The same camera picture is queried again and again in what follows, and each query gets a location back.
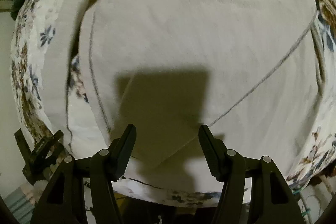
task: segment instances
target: black clamp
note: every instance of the black clamp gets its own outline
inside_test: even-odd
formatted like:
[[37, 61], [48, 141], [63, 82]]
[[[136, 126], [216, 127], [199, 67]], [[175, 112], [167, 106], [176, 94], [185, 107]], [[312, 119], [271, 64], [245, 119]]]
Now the black clamp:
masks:
[[90, 178], [93, 215], [97, 224], [121, 224], [111, 181], [125, 173], [137, 132], [129, 124], [121, 138], [113, 140], [90, 158], [64, 158], [36, 205], [31, 224], [87, 224], [83, 178]]
[[[44, 180], [43, 170], [50, 165], [56, 164], [59, 154], [64, 150], [63, 145], [58, 142], [63, 133], [59, 130], [52, 137], [43, 136], [32, 152], [21, 129], [16, 131], [14, 136], [26, 163], [22, 169], [23, 175], [31, 185], [34, 185], [37, 180]], [[51, 156], [47, 157], [52, 146], [54, 151]]]
[[199, 143], [211, 174], [223, 182], [213, 224], [238, 224], [245, 178], [252, 178], [248, 224], [304, 224], [300, 208], [279, 169], [269, 156], [245, 158], [215, 139], [206, 125], [198, 133]]

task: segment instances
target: gray cable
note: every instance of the gray cable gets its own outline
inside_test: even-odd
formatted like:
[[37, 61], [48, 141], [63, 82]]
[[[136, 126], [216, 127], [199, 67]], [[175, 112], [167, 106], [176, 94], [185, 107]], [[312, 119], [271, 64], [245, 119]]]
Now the gray cable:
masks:
[[[308, 205], [307, 205], [305, 199], [303, 198], [301, 192], [300, 192], [300, 198], [301, 198], [301, 200], [302, 200], [302, 203], [303, 203], [303, 206], [304, 206], [305, 210], [307, 211], [307, 209], [308, 209]], [[313, 224], [313, 222], [312, 222], [312, 220], [311, 220], [310, 212], [307, 212], [307, 216], [308, 216], [308, 223], [309, 223], [309, 224]]]

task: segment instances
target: wire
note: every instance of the wire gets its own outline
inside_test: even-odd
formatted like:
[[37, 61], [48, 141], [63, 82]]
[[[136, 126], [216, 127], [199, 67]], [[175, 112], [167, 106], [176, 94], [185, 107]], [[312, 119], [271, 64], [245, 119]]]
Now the wire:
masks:
[[308, 209], [309, 209], [309, 208], [308, 208], [308, 205], [307, 205], [307, 203], [306, 203], [306, 200], [303, 198], [301, 192], [300, 192], [300, 198], [301, 198], [302, 203], [303, 203], [302, 208], [303, 208], [303, 206], [304, 206], [305, 209], [306, 209], [306, 214], [307, 214], [307, 216], [308, 216], [308, 222], [309, 222], [309, 224], [313, 224], [313, 222], [312, 222], [312, 220], [311, 220], [310, 212], [308, 211]]
[[316, 195], [309, 195], [306, 198], [306, 200], [308, 200], [308, 198], [310, 198], [311, 196], [314, 196], [317, 199], [317, 201], [319, 202], [319, 206], [320, 206], [320, 208], [319, 208], [319, 217], [320, 217], [321, 216], [321, 200]]

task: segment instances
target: floral bedding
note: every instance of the floral bedding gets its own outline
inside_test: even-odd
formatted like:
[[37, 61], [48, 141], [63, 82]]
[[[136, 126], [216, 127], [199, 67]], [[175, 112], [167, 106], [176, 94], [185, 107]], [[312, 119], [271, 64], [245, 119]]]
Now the floral bedding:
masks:
[[[31, 139], [34, 144], [43, 136], [50, 136], [54, 133], [51, 123], [44, 113], [39, 91], [42, 89], [40, 79], [45, 53], [48, 46], [53, 43], [53, 36], [58, 31], [55, 28], [55, 21], [62, 1], [26, 0], [18, 14], [12, 40], [11, 80], [14, 98], [23, 132], [26, 138]], [[333, 119], [336, 115], [336, 44], [334, 41], [336, 0], [316, 0], [316, 5], [318, 16], [311, 32], [313, 38], [323, 46], [324, 56], [320, 57], [320, 62], [324, 63], [324, 71], [321, 75], [324, 77], [325, 85], [321, 87], [323, 96], [319, 102], [310, 135], [286, 177], [288, 184], [293, 189], [302, 188], [313, 175], [318, 174], [336, 158], [336, 123]], [[98, 149], [103, 145], [104, 140], [96, 138], [94, 142], [92, 141], [92, 136], [97, 136], [100, 132], [85, 93], [76, 49], [74, 49], [71, 59], [67, 100], [67, 127], [73, 134], [72, 142], [77, 141], [80, 144], [85, 140], [91, 141], [91, 144], [97, 143], [96, 147], [93, 145], [92, 149]], [[132, 184], [132, 189], [134, 189], [136, 183], [136, 181], [130, 180], [125, 182], [123, 187], [128, 189], [127, 184]], [[129, 195], [135, 198], [139, 197], [139, 195], [143, 195], [144, 189], [148, 186], [139, 182], [137, 187], [138, 193], [129, 190]], [[164, 189], [156, 189], [156, 191], [159, 191], [158, 195], [162, 197], [162, 200], [166, 199], [167, 205], [172, 206], [181, 206], [181, 204], [185, 206], [211, 206], [216, 204], [219, 198], [219, 193], [195, 193], [191, 196], [188, 193], [167, 193]]]

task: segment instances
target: wall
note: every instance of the wall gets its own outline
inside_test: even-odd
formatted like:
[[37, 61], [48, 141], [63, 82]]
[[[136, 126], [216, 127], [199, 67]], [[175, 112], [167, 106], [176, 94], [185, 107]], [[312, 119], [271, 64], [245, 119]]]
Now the wall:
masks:
[[8, 12], [0, 13], [0, 195], [6, 198], [26, 182], [22, 174], [25, 163], [14, 133], [20, 128], [10, 81], [10, 48], [14, 21]]

